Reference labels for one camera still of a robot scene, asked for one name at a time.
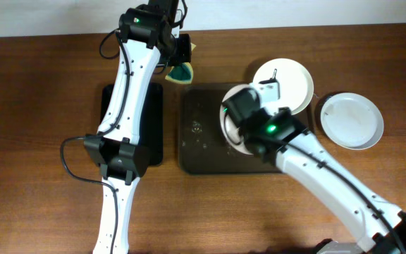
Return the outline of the green and yellow sponge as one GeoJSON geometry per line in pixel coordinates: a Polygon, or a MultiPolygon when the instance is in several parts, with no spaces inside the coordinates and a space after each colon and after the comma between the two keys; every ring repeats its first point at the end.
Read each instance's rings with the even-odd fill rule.
{"type": "Polygon", "coordinates": [[[190,62],[192,51],[195,47],[195,44],[189,43],[189,47],[187,49],[184,49],[181,52],[176,52],[168,60],[168,64],[171,68],[165,76],[167,81],[179,85],[189,85],[192,83],[194,71],[190,62]]]}

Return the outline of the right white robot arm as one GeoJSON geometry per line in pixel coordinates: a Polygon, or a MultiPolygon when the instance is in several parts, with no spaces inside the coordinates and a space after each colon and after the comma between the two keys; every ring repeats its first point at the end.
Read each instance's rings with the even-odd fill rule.
{"type": "Polygon", "coordinates": [[[221,103],[220,124],[232,147],[298,181],[355,239],[324,239],[314,253],[406,253],[406,212],[352,175],[289,108],[269,109],[277,91],[272,80],[232,87],[221,103]]]}

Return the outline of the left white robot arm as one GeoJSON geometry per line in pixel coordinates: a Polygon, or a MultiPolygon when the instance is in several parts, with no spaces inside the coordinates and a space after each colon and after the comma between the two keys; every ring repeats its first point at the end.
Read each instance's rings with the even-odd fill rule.
{"type": "Polygon", "coordinates": [[[184,1],[149,1],[122,14],[113,32],[119,64],[111,99],[97,134],[84,139],[104,195],[94,253],[129,251],[133,197],[149,165],[149,150],[139,144],[145,97],[156,68],[190,60],[190,39],[179,33],[186,15],[184,1]]]}

